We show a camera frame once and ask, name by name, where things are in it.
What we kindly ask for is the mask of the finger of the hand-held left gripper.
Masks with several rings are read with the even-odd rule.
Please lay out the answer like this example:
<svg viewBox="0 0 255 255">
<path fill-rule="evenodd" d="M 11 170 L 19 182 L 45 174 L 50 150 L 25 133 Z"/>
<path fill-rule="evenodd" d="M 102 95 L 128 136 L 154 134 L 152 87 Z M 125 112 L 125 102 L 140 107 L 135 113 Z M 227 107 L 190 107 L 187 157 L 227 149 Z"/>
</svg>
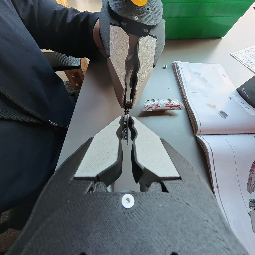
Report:
<svg viewBox="0 0 255 255">
<path fill-rule="evenodd" d="M 154 68 L 154 56 L 156 50 L 157 39 L 152 36 L 141 37 L 137 45 L 137 67 L 132 74 L 132 84 L 130 98 L 132 104 L 130 109 L 133 109 L 136 101 L 140 98 L 149 77 Z"/>
<path fill-rule="evenodd" d="M 126 58 L 128 55 L 128 34 L 121 27 L 110 25 L 110 55 L 107 59 L 107 65 L 121 108 L 124 108 L 126 96 Z"/>
</svg>

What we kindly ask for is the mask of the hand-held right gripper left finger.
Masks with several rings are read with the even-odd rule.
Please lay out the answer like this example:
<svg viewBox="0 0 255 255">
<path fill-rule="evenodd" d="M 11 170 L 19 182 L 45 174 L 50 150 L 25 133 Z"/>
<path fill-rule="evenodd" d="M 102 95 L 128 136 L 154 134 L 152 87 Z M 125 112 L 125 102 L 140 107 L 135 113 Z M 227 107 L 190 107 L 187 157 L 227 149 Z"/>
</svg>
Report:
<svg viewBox="0 0 255 255">
<path fill-rule="evenodd" d="M 123 117 L 119 116 L 99 133 L 87 149 L 74 177 L 76 179 L 114 183 L 122 173 L 121 139 Z"/>
</svg>

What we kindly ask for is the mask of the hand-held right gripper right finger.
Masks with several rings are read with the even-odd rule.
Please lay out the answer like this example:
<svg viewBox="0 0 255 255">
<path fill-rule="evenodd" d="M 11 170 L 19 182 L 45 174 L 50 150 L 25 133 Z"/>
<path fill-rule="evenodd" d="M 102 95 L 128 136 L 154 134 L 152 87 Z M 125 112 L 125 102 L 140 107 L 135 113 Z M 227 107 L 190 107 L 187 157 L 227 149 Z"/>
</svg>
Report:
<svg viewBox="0 0 255 255">
<path fill-rule="evenodd" d="M 135 117 L 130 117 L 132 173 L 136 183 L 177 180 L 180 175 L 161 139 Z"/>
</svg>

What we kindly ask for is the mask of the grey lego beam assembly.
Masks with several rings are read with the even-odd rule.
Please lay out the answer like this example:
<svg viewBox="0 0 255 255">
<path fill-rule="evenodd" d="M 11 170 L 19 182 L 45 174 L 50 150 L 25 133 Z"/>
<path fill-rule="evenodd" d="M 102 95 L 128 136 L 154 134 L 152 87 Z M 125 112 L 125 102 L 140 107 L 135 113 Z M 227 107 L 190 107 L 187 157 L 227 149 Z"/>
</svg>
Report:
<svg viewBox="0 0 255 255">
<path fill-rule="evenodd" d="M 123 116 L 123 140 L 126 140 L 127 145 L 129 144 L 129 114 Z"/>
</svg>

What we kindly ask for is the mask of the person's left forearm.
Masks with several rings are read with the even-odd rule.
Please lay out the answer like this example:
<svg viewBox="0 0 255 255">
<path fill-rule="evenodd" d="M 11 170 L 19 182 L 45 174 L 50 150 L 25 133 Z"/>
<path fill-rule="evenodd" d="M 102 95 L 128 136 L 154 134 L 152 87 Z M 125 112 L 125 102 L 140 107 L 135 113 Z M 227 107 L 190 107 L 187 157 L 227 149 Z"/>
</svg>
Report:
<svg viewBox="0 0 255 255">
<path fill-rule="evenodd" d="M 93 29 L 99 12 L 80 12 L 55 1 L 38 1 L 37 21 L 41 49 L 73 56 L 100 59 L 93 39 Z"/>
</svg>

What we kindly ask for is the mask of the lego instruction booklet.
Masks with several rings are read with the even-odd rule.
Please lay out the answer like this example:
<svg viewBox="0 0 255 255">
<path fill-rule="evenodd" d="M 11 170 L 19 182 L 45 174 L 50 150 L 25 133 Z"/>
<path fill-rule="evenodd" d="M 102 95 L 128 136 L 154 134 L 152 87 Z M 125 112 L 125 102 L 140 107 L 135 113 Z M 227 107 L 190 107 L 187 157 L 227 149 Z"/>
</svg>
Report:
<svg viewBox="0 0 255 255">
<path fill-rule="evenodd" d="M 213 189 L 235 233 L 254 239 L 254 107 L 219 64 L 173 62 Z"/>
</svg>

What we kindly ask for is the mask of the lego sticker sheet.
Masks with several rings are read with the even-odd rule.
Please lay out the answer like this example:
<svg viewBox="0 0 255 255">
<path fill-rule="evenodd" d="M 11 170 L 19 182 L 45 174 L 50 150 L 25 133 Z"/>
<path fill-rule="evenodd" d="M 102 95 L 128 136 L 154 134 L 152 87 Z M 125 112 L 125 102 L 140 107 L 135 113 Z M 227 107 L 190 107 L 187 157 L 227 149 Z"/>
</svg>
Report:
<svg viewBox="0 0 255 255">
<path fill-rule="evenodd" d="M 241 64 L 246 66 L 252 72 L 255 72 L 255 46 L 250 46 L 248 48 L 236 51 L 230 54 Z"/>
</svg>

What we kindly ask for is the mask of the black lego box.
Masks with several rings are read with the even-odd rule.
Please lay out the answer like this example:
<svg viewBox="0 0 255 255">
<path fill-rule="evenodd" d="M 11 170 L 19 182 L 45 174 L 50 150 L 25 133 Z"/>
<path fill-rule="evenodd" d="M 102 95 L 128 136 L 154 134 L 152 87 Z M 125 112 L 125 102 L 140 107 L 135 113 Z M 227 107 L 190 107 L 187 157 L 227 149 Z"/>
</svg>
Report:
<svg viewBox="0 0 255 255">
<path fill-rule="evenodd" d="M 237 88 L 239 95 L 253 108 L 255 108 L 255 76 Z"/>
</svg>

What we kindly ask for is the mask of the person's left hand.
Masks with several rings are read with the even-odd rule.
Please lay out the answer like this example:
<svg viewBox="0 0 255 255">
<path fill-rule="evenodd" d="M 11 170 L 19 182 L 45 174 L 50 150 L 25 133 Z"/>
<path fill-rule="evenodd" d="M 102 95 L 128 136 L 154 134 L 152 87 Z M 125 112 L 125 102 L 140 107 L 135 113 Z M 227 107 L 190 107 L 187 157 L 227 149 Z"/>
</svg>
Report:
<svg viewBox="0 0 255 255">
<path fill-rule="evenodd" d="M 102 56 L 107 58 L 103 43 L 101 41 L 101 35 L 99 30 L 99 19 L 97 20 L 93 28 L 93 39 L 94 39 L 95 45 L 97 46 L 98 51 L 101 53 Z"/>
</svg>

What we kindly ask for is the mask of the black mesh office chair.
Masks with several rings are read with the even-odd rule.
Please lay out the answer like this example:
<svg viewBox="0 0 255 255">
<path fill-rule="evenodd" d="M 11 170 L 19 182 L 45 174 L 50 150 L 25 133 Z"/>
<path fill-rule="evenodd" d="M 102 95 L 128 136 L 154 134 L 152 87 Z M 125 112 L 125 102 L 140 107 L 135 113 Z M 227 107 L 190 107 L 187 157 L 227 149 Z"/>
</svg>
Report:
<svg viewBox="0 0 255 255">
<path fill-rule="evenodd" d="M 81 68 L 80 58 L 66 56 L 58 52 L 43 52 L 43 55 L 55 72 Z"/>
</svg>

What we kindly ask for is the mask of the green plastic bin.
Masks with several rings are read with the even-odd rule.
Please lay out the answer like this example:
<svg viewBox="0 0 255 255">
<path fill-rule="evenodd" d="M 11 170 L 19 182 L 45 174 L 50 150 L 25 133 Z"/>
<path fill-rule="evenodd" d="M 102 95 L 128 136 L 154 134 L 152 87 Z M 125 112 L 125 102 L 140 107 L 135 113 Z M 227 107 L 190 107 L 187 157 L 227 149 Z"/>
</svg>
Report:
<svg viewBox="0 0 255 255">
<path fill-rule="evenodd" d="M 165 38 L 224 37 L 254 0 L 162 0 Z"/>
</svg>

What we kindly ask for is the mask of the person's dark clothed body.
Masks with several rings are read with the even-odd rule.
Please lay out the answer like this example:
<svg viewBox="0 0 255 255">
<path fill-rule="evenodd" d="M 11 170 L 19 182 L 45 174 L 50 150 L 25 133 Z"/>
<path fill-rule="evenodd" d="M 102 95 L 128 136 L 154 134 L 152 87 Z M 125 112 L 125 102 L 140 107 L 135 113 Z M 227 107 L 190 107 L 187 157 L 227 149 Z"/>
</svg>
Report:
<svg viewBox="0 0 255 255">
<path fill-rule="evenodd" d="M 56 168 L 75 103 L 36 40 L 38 1 L 1 1 L 1 213 Z"/>
</svg>

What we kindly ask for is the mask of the wooden frame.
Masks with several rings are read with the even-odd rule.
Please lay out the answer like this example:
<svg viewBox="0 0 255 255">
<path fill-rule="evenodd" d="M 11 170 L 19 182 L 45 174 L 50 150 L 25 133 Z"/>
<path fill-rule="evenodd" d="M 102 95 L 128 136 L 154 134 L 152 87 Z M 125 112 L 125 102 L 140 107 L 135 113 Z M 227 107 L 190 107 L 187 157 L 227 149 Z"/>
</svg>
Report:
<svg viewBox="0 0 255 255">
<path fill-rule="evenodd" d="M 72 87 L 77 90 L 81 89 L 84 76 L 88 67 L 87 58 L 81 58 L 80 60 L 81 68 L 64 71 Z"/>
</svg>

